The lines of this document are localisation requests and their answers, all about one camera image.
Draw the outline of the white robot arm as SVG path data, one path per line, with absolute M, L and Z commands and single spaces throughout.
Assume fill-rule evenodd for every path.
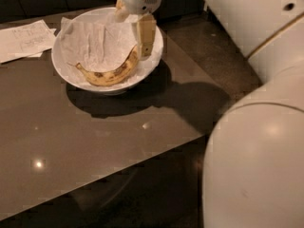
M 304 0 L 204 2 L 263 83 L 210 136 L 204 228 L 304 228 Z

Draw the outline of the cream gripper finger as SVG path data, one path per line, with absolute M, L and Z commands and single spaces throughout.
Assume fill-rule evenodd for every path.
M 115 21 L 117 23 L 122 23 L 130 15 L 129 10 L 126 7 L 124 0 L 116 1 L 114 15 L 115 15 Z
M 156 20 L 152 14 L 138 15 L 137 21 L 132 24 L 132 28 L 137 41 L 138 57 L 141 61 L 144 61 L 152 54 L 156 34 Z

